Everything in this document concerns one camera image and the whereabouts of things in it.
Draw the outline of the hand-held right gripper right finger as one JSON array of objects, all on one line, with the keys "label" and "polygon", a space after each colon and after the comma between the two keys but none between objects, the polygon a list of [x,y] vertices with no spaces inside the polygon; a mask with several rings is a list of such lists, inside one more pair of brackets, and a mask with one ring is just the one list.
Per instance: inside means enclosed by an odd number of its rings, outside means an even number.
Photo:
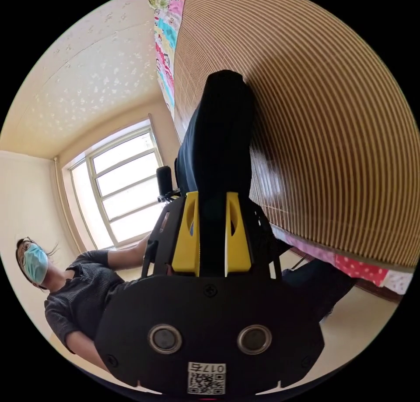
[{"label": "hand-held right gripper right finger", "polygon": [[251,268],[251,257],[238,193],[227,192],[225,210],[225,276],[246,273]]}]

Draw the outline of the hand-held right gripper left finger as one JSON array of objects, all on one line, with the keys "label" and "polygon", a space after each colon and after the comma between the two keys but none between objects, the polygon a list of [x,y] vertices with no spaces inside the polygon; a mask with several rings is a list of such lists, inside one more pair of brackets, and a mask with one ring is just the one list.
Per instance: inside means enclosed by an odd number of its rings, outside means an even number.
[{"label": "hand-held right gripper left finger", "polygon": [[200,272],[200,228],[199,193],[189,192],[184,201],[178,238],[172,259],[172,270],[176,274],[199,276]]}]

